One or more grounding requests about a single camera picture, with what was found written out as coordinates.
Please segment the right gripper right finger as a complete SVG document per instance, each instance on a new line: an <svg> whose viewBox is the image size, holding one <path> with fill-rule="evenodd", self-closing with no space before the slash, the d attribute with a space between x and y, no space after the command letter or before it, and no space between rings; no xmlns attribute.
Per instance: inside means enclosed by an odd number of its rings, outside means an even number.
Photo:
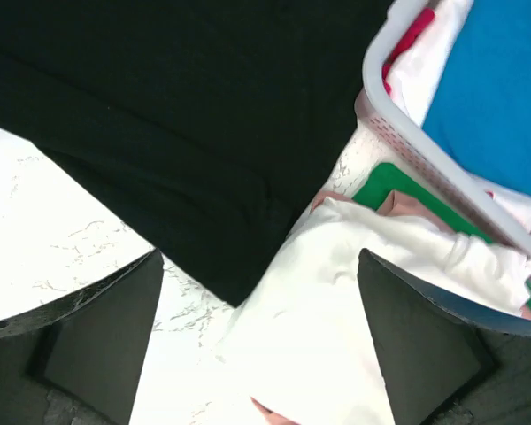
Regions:
<svg viewBox="0 0 531 425"><path fill-rule="evenodd" d="M531 321L364 249L358 287L397 424L531 424Z"/></svg>

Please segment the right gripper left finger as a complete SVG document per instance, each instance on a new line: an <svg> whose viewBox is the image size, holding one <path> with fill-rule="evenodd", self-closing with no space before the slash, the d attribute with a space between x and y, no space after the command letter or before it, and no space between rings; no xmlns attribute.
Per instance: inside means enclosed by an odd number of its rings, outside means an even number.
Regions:
<svg viewBox="0 0 531 425"><path fill-rule="evenodd" d="M128 424L162 282L154 250L0 320L0 424Z"/></svg>

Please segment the black t shirt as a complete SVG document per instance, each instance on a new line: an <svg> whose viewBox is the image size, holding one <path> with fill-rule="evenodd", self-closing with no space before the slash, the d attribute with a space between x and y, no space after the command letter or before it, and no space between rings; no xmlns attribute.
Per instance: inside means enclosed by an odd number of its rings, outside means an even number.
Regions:
<svg viewBox="0 0 531 425"><path fill-rule="evenodd" d="M386 1L0 1L0 128L230 305L356 129Z"/></svg>

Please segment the white crumpled t shirt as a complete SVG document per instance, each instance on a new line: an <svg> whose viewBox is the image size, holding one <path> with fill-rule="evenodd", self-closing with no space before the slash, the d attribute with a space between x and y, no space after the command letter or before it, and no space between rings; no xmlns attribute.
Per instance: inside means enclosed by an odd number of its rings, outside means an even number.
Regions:
<svg viewBox="0 0 531 425"><path fill-rule="evenodd" d="M358 281L369 250L435 286L521 316L531 259L448 228L429 210L324 198L238 307L219 360L263 413L298 424L391 424Z"/></svg>

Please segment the pink t shirt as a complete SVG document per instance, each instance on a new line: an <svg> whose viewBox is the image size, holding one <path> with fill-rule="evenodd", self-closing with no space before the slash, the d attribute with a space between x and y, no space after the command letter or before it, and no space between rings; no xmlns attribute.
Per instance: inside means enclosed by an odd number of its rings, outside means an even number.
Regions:
<svg viewBox="0 0 531 425"><path fill-rule="evenodd" d="M531 424L530 275L412 197L372 210L328 194L230 353L270 424Z"/></svg>

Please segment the green t shirt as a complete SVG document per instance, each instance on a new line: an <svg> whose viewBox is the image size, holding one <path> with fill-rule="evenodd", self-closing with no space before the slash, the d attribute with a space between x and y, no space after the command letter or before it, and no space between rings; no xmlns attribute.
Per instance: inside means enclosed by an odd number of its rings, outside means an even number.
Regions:
<svg viewBox="0 0 531 425"><path fill-rule="evenodd" d="M395 165L379 164L353 199L413 221L423 234L413 242L402 236L401 243L437 263L455 281L454 292L503 311L531 310L531 257L495 243Z"/></svg>

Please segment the white laundry basket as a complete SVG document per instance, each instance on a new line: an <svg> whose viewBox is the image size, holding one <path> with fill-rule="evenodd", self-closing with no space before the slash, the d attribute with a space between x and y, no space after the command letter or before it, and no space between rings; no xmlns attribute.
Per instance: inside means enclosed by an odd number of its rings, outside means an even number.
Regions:
<svg viewBox="0 0 531 425"><path fill-rule="evenodd" d="M386 21L364 56L357 116L458 213L498 242L531 256L531 235L405 115L384 88L384 63L426 6L425 1L398 0L388 8Z"/></svg>

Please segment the blue folded t shirt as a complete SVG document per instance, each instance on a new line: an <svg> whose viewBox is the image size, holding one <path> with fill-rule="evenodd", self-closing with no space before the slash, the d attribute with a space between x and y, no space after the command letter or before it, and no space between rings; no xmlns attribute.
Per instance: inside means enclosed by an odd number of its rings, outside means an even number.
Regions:
<svg viewBox="0 0 531 425"><path fill-rule="evenodd" d="M423 124L467 172L531 196L531 1L476 1Z"/></svg>

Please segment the white garment in basket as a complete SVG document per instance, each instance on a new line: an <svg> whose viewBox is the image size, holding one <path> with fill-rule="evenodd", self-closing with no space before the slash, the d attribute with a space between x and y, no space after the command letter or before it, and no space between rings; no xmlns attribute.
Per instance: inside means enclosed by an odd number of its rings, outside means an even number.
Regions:
<svg viewBox="0 0 531 425"><path fill-rule="evenodd" d="M389 97L418 126L422 126L435 97L450 51L466 22L471 0L430 1L435 20L413 46L397 58L387 82ZM473 175L477 185L531 233L531 197Z"/></svg>

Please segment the red garment in basket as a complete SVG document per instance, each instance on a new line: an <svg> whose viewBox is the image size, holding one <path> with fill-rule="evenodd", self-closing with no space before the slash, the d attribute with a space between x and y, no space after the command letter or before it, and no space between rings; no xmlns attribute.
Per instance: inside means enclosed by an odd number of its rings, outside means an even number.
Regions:
<svg viewBox="0 0 531 425"><path fill-rule="evenodd" d="M409 50L416 42L417 38L423 33L423 31L435 20L435 11L432 8L426 7L419 14L419 16L412 22L411 26L404 33L401 40L396 47L390 53L388 59L382 67L382 79L383 85L388 95L391 95L392 88L387 82L387 77L391 67L395 61L404 52Z"/></svg>

